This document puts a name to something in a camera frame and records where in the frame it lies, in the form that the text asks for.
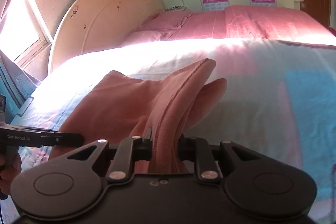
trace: curtain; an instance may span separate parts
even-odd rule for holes
[[[4,26],[10,2],[11,0],[0,0],[0,32]],[[21,70],[0,50],[0,93],[6,96],[6,123],[13,120],[20,107],[39,84],[39,80]]]

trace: headboard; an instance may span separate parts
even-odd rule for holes
[[[76,0],[56,31],[48,74],[74,56],[117,47],[162,10],[157,0]]]

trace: pillow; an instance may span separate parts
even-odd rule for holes
[[[162,31],[162,30],[174,30],[180,29],[188,17],[190,17],[193,12],[185,11],[170,11],[161,13],[158,16],[152,16],[150,20],[147,20],[142,24],[138,30],[139,31]]]
[[[125,41],[120,45],[120,47],[125,47],[127,45],[147,43],[154,41],[164,41],[171,37],[175,31],[139,31],[131,33]]]

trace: window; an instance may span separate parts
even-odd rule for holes
[[[25,67],[48,44],[27,0],[12,0],[0,32],[0,50]]]

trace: hand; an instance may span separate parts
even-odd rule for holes
[[[0,154],[0,165],[3,166],[5,164],[5,156]],[[16,153],[13,166],[6,167],[0,172],[0,190],[2,193],[6,195],[11,194],[11,183],[13,179],[21,172],[21,157],[19,153]]]

